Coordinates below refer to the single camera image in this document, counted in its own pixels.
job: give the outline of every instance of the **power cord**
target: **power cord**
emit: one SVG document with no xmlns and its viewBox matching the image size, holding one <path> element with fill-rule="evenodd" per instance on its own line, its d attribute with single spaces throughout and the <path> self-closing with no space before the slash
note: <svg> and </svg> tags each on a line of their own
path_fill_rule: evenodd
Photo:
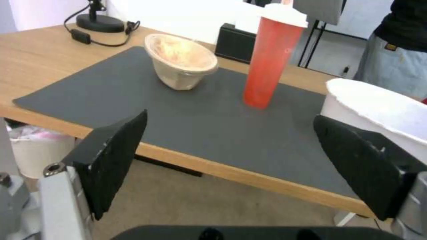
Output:
<svg viewBox="0 0 427 240">
<path fill-rule="evenodd" d="M 95 43 L 95 44 L 98 44 L 98 45 L 101 45 L 101 46 L 105 46 L 105 47 L 120 47 L 120 46 L 123 46 L 123 45 L 125 45 L 126 43 L 128 43 L 129 39 L 131 38 L 131 33 L 132 33 L 133 31 L 135 31 L 136 29 L 138 29 L 138 27 L 139 27 L 139 25 L 140 25 L 140 21 L 137 21 L 136 23 L 128 21 L 128 22 L 126 23 L 126 29 L 125 29 L 125 34 L 127 35 L 127 38 L 126 38 L 126 40 L 125 40 L 124 42 L 119 43 L 119 44 L 105 44 L 105 43 L 102 43 L 102 42 L 98 42 L 98 41 L 92 40 L 92 39 L 91 39 L 91 35 L 90 35 L 90 34 L 88 34 L 88 33 L 85 33 L 85 32 L 80 31 L 80 30 L 78 30 L 78 29 L 69 29 L 69 28 L 68 28 L 68 26 L 67 26 L 67 22 L 68 22 L 71 18 L 73 18 L 74 16 L 76 16 L 76 15 L 78 15 L 79 13 L 83 12 L 84 10 L 88 9 L 90 6 L 91 6 L 91 4 L 88 4 L 86 7 L 82 8 L 81 10 L 79 10 L 79 11 L 77 11 L 77 12 L 75 12 L 75 13 L 73 13 L 71 16 L 67 17 L 67 18 L 64 20 L 64 27 L 65 27 L 65 29 L 66 29 L 69 33 L 71 33 L 71 37 L 72 37 L 74 40 L 79 41 L 79 42 L 81 42 L 81 43 L 84 43 L 84 44 L 91 44 L 91 43 Z"/>
</svg>

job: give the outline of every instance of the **white wall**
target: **white wall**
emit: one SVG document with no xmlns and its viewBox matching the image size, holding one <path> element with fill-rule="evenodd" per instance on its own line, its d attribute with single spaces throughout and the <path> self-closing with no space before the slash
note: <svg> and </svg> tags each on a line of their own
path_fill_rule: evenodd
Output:
<svg viewBox="0 0 427 240">
<path fill-rule="evenodd" d="M 159 31 L 216 43 L 219 28 L 234 23 L 235 5 L 242 0 L 108 0 L 108 13 L 141 21 Z"/>
<path fill-rule="evenodd" d="M 10 8 L 9 1 L 0 0 L 0 34 L 15 31 L 16 26 L 15 21 L 13 20 L 12 10 Z"/>
<path fill-rule="evenodd" d="M 88 4 L 87 0 L 9 0 L 9 2 L 18 31 L 60 25 L 66 17 Z"/>
</svg>

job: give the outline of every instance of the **wooden table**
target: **wooden table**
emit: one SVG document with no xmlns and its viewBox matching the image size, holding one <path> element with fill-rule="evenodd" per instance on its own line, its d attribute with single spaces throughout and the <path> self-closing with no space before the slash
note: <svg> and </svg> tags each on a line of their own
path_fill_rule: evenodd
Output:
<svg viewBox="0 0 427 240">
<path fill-rule="evenodd" d="M 154 32 L 157 31 L 140 27 L 127 45 L 113 48 L 95 44 L 85 45 L 74 41 L 63 26 L 0 35 L 0 117 L 84 138 L 91 131 L 90 128 L 24 110 L 15 106 L 12 100 L 61 80 L 131 46 L 142 46 L 144 37 Z M 123 33 L 92 32 L 91 36 L 94 40 L 106 43 L 122 42 L 125 38 Z M 201 44 L 211 50 L 215 48 L 214 45 Z M 242 73 L 248 72 L 248 65 L 239 62 L 219 58 L 219 64 L 222 68 Z M 332 78 L 333 76 L 324 73 L 288 66 L 281 78 L 281 83 L 325 94 L 325 82 Z M 374 216 L 365 203 L 359 199 L 261 175 L 158 146 L 141 143 L 137 154 L 310 202 L 365 216 Z"/>
</svg>

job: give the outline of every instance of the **black speaker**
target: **black speaker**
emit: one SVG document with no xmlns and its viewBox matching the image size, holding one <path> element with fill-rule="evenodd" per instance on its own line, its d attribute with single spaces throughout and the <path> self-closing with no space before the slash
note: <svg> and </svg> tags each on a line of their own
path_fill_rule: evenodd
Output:
<svg viewBox="0 0 427 240">
<path fill-rule="evenodd" d="M 256 34 L 236 29 L 225 23 L 219 30 L 215 55 L 249 64 L 254 51 Z"/>
</svg>

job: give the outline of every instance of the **red cup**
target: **red cup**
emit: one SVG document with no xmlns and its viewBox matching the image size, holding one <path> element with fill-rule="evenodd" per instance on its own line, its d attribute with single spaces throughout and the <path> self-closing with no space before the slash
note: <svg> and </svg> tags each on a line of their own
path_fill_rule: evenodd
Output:
<svg viewBox="0 0 427 240">
<path fill-rule="evenodd" d="M 260 109 L 268 106 L 303 30 L 261 17 L 243 94 L 247 105 Z"/>
</svg>

